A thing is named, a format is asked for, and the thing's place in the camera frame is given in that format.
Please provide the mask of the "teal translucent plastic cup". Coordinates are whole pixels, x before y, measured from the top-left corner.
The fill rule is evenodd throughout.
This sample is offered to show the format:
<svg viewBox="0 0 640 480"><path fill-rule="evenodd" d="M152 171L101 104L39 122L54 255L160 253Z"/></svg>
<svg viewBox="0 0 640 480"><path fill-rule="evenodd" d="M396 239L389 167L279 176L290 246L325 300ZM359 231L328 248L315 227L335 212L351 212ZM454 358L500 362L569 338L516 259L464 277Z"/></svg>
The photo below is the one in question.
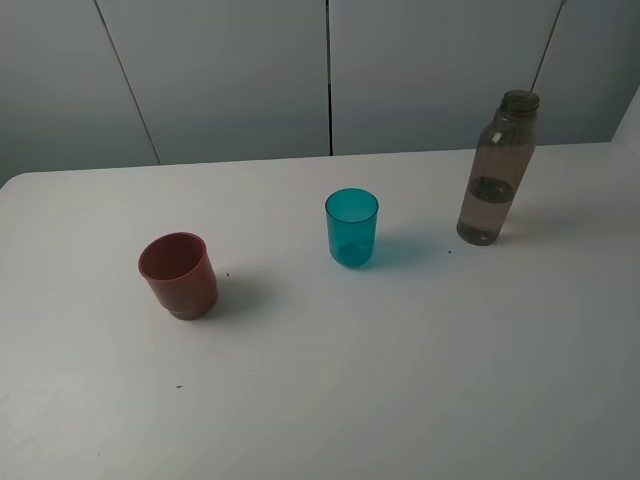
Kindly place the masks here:
<svg viewBox="0 0 640 480"><path fill-rule="evenodd" d="M329 251L348 268L359 268L372 256L379 203L370 192L345 188L325 202Z"/></svg>

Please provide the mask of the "red plastic cup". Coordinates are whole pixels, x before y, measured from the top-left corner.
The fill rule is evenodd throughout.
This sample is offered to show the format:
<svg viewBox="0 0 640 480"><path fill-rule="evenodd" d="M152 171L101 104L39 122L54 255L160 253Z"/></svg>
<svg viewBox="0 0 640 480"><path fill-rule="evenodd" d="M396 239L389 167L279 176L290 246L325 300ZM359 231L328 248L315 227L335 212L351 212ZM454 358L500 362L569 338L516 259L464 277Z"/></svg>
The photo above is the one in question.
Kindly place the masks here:
<svg viewBox="0 0 640 480"><path fill-rule="evenodd" d="M164 235L140 254L138 270L158 302L180 320L195 320L218 300L206 244L189 232Z"/></svg>

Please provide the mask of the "smoky translucent plastic bottle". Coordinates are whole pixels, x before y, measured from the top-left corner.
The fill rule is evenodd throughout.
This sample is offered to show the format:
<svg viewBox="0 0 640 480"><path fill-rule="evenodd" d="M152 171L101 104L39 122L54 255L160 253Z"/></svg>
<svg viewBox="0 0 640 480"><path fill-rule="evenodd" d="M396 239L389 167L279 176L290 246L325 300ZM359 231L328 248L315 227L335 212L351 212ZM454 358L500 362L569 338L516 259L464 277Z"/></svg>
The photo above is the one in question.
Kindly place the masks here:
<svg viewBox="0 0 640 480"><path fill-rule="evenodd" d="M540 98L525 90L504 94L482 131L456 230L476 246L493 244L534 154Z"/></svg>

